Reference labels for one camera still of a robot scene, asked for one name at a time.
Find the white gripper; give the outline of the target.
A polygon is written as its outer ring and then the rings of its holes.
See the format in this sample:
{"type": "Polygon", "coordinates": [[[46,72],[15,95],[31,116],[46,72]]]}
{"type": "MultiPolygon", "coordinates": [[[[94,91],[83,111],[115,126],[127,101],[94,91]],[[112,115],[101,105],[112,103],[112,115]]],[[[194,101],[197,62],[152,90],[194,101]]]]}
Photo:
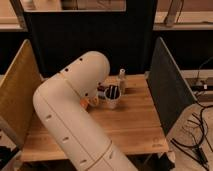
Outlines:
{"type": "Polygon", "coordinates": [[[98,89],[98,97],[105,101],[106,107],[108,109],[115,109],[118,105],[121,94],[125,94],[126,75],[125,69],[123,68],[119,71],[118,85],[119,87],[117,85],[109,85],[108,87],[101,86],[98,89]]]}

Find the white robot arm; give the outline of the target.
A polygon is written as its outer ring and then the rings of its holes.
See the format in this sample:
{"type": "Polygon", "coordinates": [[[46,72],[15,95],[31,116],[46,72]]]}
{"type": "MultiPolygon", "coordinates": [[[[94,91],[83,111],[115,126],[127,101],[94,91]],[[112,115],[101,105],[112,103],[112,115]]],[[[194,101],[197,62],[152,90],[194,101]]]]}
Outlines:
{"type": "Polygon", "coordinates": [[[95,95],[109,72],[107,57],[89,51],[33,95],[36,114],[77,171],[138,171],[80,104],[95,95]]]}

